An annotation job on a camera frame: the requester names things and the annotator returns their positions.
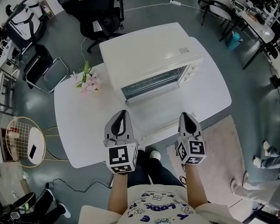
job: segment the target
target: gray pants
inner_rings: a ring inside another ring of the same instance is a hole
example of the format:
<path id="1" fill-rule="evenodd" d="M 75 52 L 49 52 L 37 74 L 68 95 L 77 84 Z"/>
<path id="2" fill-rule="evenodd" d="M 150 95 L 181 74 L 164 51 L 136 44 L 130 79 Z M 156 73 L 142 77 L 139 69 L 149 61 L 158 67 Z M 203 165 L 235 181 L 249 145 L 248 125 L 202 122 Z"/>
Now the gray pants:
<path id="1" fill-rule="evenodd" d="M 262 160 L 261 168 L 280 168 L 280 151 L 278 152 L 275 147 L 270 147 L 267 152 L 270 158 Z"/>

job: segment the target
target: blue trash bin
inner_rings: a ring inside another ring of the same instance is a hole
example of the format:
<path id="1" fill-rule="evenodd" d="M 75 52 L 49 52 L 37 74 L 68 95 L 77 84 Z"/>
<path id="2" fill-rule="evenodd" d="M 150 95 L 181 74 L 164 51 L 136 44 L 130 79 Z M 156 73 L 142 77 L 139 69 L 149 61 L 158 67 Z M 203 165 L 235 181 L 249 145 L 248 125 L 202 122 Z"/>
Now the blue trash bin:
<path id="1" fill-rule="evenodd" d="M 240 35 L 237 32 L 232 32 L 232 35 L 228 39 L 226 46 L 228 50 L 234 50 L 242 41 L 243 39 L 241 39 Z"/>

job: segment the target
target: black shoe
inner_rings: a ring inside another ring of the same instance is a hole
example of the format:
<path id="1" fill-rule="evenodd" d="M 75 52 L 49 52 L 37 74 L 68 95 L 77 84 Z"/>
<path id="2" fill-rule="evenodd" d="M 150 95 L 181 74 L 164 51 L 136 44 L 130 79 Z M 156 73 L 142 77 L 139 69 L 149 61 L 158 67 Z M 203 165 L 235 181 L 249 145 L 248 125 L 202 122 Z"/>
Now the black shoe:
<path id="1" fill-rule="evenodd" d="M 275 87 L 275 89 L 277 89 L 280 86 L 279 78 L 276 75 L 272 76 L 270 78 L 270 81 L 271 81 L 272 85 Z"/>

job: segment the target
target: beige rug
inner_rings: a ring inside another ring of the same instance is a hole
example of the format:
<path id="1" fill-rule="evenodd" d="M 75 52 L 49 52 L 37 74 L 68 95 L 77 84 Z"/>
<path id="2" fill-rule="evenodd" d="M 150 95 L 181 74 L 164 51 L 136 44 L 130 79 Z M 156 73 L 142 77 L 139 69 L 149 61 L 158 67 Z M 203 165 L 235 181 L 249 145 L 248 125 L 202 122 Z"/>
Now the beige rug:
<path id="1" fill-rule="evenodd" d="M 231 115 L 204 129 L 203 137 L 207 144 L 207 157 L 198 165 L 198 170 L 207 198 L 211 203 L 225 204 L 233 208 L 235 204 L 240 204 L 242 198 L 231 192 L 230 182 L 235 178 L 240 184 L 245 168 L 238 133 Z M 185 176 L 174 144 L 167 147 L 167 154 L 176 176 Z M 242 212 L 240 216 L 244 215 L 238 218 L 242 221 L 250 214 L 251 207 L 246 207 L 246 210 L 243 210 L 243 207 L 238 208 Z"/>

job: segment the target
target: white desk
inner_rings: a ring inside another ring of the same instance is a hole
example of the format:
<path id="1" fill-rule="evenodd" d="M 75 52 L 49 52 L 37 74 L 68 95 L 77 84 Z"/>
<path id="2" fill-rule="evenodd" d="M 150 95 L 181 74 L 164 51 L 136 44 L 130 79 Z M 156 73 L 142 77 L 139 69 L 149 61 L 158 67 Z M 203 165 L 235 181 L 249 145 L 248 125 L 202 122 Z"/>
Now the white desk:
<path id="1" fill-rule="evenodd" d="M 0 57 L 0 70 L 4 72 L 5 75 L 14 78 L 14 74 L 18 70 L 18 65 L 13 61 L 13 51 L 15 48 L 15 43 L 10 41 L 2 51 Z"/>
<path id="2" fill-rule="evenodd" d="M 14 80 L 0 73 L 0 113 L 13 115 L 12 93 Z"/>
<path id="3" fill-rule="evenodd" d="M 272 39 L 275 37 L 275 33 L 269 26 L 262 25 L 258 21 L 255 21 L 253 18 L 251 18 L 246 11 L 239 12 L 239 16 L 240 17 L 238 21 L 235 22 L 235 24 L 226 33 L 223 34 L 220 41 L 222 41 L 224 37 L 226 37 L 242 21 L 245 21 L 247 25 L 251 27 L 251 29 L 253 29 L 253 31 L 262 40 L 262 44 L 255 52 L 255 54 L 251 57 L 251 59 L 247 62 L 247 64 L 243 67 L 243 69 L 246 69 L 252 63 L 255 57 L 265 48 L 266 44 L 272 41 Z"/>
<path id="4" fill-rule="evenodd" d="M 81 168 L 105 160 L 107 156 L 103 144 L 105 125 L 120 110 L 129 111 L 134 136 L 138 139 L 140 147 L 145 147 L 177 134 L 181 112 L 193 113 L 201 122 L 231 104 L 229 91 L 215 62 L 199 41 L 191 37 L 191 42 L 201 51 L 204 57 L 202 64 L 194 76 L 182 83 L 179 89 L 159 96 L 155 101 L 152 101 L 153 98 L 136 107 L 123 104 L 111 87 L 103 63 L 93 68 L 103 81 L 99 91 L 82 95 L 75 87 L 74 78 L 63 81 L 55 88 L 58 131 L 73 167 Z M 166 128 L 155 131 L 163 124 L 158 124 L 158 119 L 155 120 L 154 117 L 161 114 L 166 116 L 167 113 L 176 114 L 175 121 Z M 155 132 L 147 134 L 148 126 Z"/>

